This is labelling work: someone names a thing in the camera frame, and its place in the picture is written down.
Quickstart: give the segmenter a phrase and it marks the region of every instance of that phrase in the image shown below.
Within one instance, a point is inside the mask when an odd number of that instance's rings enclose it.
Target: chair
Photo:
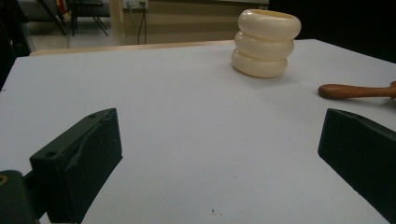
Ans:
[[[19,0],[22,11],[29,21],[53,21],[66,35],[64,16],[59,11],[56,0]]]
[[[105,35],[108,36],[106,32],[106,26],[96,14],[94,8],[104,7],[104,2],[102,0],[72,0],[70,3],[72,8],[72,17],[71,17],[71,28],[72,28],[72,36],[75,35],[75,30],[78,27],[78,16],[81,15],[89,15],[93,18],[93,20],[98,24],[98,26],[102,29]]]

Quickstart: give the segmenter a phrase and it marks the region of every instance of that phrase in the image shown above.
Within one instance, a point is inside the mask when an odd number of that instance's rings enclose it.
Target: wall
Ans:
[[[111,0],[112,32],[117,45],[137,44],[142,10],[122,9],[121,0]],[[220,1],[149,0],[147,44],[233,39],[239,30],[242,11],[257,8],[254,3]],[[144,43],[144,26],[140,44]]]

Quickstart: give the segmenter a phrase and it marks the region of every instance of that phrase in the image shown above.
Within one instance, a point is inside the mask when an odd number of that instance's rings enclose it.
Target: chair leg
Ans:
[[[105,24],[102,22],[102,20],[96,15],[95,11],[93,10],[92,7],[90,7],[91,10],[91,14],[96,18],[97,21],[99,21],[102,24],[102,27],[105,28],[105,30],[107,29],[107,27],[105,26]]]
[[[62,15],[62,12],[60,10],[58,10],[58,18],[61,21],[62,25],[64,27],[67,27],[66,23],[64,22],[64,15]]]
[[[55,22],[56,26],[58,26],[59,30],[61,30],[63,35],[66,35],[66,32],[64,31],[64,28],[62,27],[61,23],[59,22],[58,18],[56,18],[55,15],[52,14],[50,11],[49,7],[43,0],[38,0],[38,2],[41,4],[41,6],[47,11],[49,16],[52,18],[52,20]]]
[[[86,10],[91,14],[93,20],[98,24],[98,26],[102,29],[102,31],[105,33],[105,35],[108,36],[108,34],[107,34],[106,30],[105,30],[105,29],[106,29],[105,25],[104,25],[103,22],[100,20],[100,18],[96,16],[96,14],[95,14],[94,11],[92,10],[92,8],[89,7],[89,6],[87,6],[87,5],[85,5],[85,4],[83,4],[83,6],[84,6],[84,7],[86,8]]]

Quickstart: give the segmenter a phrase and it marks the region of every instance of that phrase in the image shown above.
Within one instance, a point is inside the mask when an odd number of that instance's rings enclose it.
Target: ceramic ring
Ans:
[[[238,32],[234,41],[239,51],[258,59],[281,60],[291,55],[294,49],[293,40],[269,41],[243,32]]]
[[[261,9],[243,11],[238,25],[247,35],[275,41],[294,39],[301,31],[300,20],[295,16]]]
[[[248,57],[235,49],[232,54],[233,66],[239,71],[254,77],[279,77],[288,66],[288,60],[260,60]]]

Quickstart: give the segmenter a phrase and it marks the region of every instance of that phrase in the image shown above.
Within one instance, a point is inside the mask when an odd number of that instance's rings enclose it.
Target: screw hole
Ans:
[[[8,177],[6,175],[0,175],[0,186],[4,185],[8,181]]]
[[[56,152],[48,152],[48,153],[46,153],[46,157],[47,158],[54,157],[55,155],[56,155]]]

